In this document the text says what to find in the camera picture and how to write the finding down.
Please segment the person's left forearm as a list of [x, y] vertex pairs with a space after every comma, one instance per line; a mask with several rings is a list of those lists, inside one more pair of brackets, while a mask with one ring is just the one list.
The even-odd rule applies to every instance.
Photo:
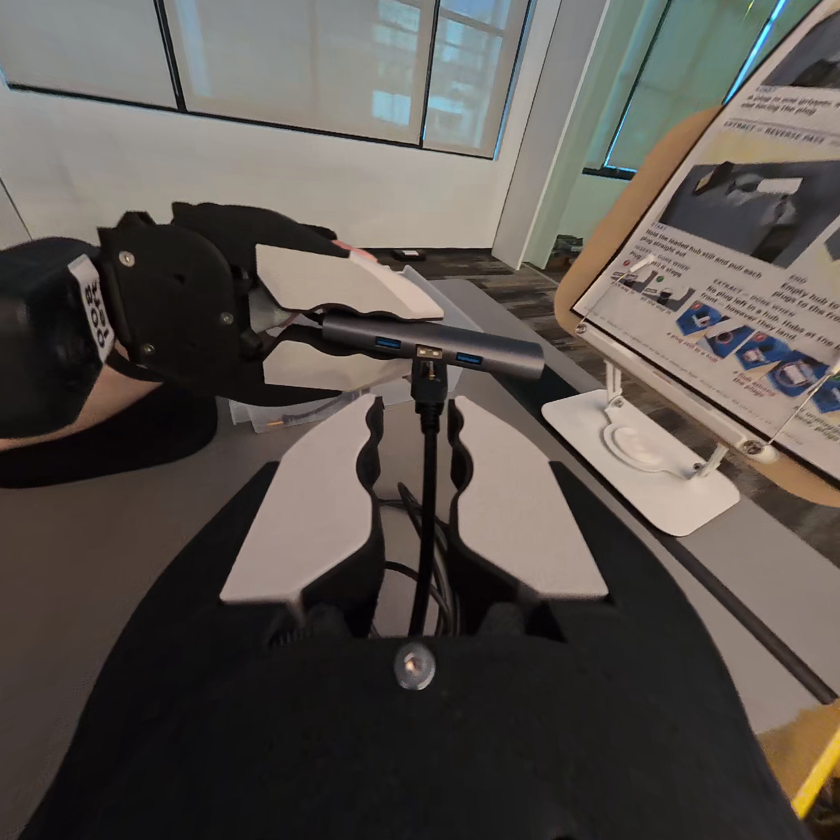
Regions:
[[49, 443], [88, 431], [121, 414], [159, 386], [159, 382], [135, 380], [105, 366], [75, 421], [49, 434], [2, 438], [1, 451]]

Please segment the instruction poster board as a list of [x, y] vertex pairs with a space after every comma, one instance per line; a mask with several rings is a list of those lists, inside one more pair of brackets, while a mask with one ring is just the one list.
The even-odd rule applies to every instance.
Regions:
[[561, 281], [559, 325], [768, 480], [838, 508], [838, 2], [672, 129]]

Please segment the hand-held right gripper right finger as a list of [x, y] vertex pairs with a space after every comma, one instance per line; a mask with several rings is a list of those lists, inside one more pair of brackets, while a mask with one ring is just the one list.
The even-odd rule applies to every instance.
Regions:
[[450, 581], [461, 626], [516, 605], [528, 623], [554, 602], [609, 596], [550, 459], [466, 396], [450, 402]]

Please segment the yellow plastic bin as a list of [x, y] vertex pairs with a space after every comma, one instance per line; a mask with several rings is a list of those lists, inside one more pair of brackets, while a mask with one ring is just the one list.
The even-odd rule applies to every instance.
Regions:
[[838, 780], [839, 700], [803, 710], [758, 740], [794, 814], [804, 821], [826, 786]]

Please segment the black quilted cushion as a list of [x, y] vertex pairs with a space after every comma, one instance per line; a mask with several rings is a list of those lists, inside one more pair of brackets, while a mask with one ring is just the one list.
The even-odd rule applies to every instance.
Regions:
[[217, 426], [215, 398], [162, 385], [87, 430], [3, 451], [1, 488], [54, 487], [166, 466], [203, 450]]

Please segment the grey metal USB hub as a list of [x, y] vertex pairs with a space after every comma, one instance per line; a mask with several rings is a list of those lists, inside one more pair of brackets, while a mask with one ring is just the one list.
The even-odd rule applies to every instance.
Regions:
[[363, 317], [330, 311], [321, 320], [323, 338], [364, 354], [438, 361], [467, 370], [537, 381], [543, 372], [541, 345], [438, 322]]

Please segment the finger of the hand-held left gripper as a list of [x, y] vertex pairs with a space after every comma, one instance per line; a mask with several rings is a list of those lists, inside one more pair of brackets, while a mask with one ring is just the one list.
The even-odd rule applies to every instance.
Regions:
[[324, 342], [285, 339], [263, 361], [266, 392], [262, 406], [290, 406], [319, 400], [309, 392], [364, 392], [403, 379], [412, 372], [408, 358]]
[[403, 273], [354, 252], [330, 256], [258, 244], [258, 279], [283, 310], [339, 308], [361, 316], [439, 321], [445, 311]]

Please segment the thin black cable small plug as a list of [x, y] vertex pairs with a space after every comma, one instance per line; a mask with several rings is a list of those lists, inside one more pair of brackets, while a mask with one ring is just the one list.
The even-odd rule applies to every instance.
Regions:
[[419, 538], [416, 570], [399, 563], [386, 569], [415, 582], [408, 636], [424, 635], [429, 606], [436, 605], [435, 635], [455, 635], [459, 630], [457, 600], [449, 580], [446, 526], [437, 515], [438, 437], [448, 402], [448, 373], [443, 351], [420, 345], [413, 357], [411, 397], [423, 437], [423, 488], [421, 499], [403, 484], [397, 485], [400, 503]]

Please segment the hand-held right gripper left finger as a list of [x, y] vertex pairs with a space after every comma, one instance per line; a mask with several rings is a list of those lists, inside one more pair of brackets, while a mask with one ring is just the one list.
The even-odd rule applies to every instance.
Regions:
[[317, 606], [369, 631], [385, 572], [375, 498], [384, 405], [364, 395], [309, 430], [281, 457], [220, 592], [227, 605], [280, 604], [303, 619]]

